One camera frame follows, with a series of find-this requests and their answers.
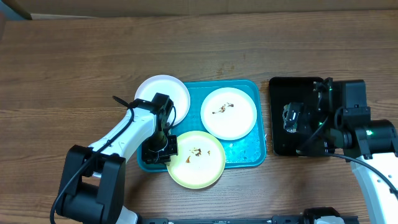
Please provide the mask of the light green plate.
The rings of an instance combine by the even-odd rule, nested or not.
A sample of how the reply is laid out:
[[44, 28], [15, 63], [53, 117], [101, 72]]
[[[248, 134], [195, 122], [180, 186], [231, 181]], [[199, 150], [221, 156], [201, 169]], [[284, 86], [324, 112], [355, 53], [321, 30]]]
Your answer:
[[221, 142], [204, 131], [189, 131], [177, 137], [178, 154], [170, 158], [171, 178], [188, 189], [202, 189], [222, 175], [226, 156]]

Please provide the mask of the yellow green sponge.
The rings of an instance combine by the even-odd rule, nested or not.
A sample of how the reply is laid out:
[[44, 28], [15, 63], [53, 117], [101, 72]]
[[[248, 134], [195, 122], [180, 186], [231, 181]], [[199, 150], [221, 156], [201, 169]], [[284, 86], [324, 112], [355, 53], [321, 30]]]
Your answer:
[[297, 127], [297, 113], [293, 109], [291, 104], [284, 106], [284, 111], [282, 113], [282, 118], [284, 120], [283, 127], [288, 133], [295, 133]]

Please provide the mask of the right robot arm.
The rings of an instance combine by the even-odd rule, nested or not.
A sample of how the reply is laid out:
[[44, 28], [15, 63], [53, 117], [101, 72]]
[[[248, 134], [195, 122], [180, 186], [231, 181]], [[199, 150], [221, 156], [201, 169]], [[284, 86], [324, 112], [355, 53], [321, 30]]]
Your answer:
[[274, 151], [350, 163], [372, 223], [397, 223], [397, 130], [371, 119], [364, 80], [283, 78], [270, 87]]

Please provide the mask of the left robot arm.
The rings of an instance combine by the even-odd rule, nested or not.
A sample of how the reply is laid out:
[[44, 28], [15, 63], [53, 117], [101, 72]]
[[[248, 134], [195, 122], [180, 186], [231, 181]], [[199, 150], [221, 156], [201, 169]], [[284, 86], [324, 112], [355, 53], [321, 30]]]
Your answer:
[[69, 149], [51, 223], [55, 215], [81, 223], [140, 223], [139, 215], [124, 206], [127, 161], [137, 149], [146, 164], [165, 164], [178, 153], [177, 137], [167, 122], [175, 111], [169, 96], [114, 100], [127, 108], [125, 117], [99, 141]]

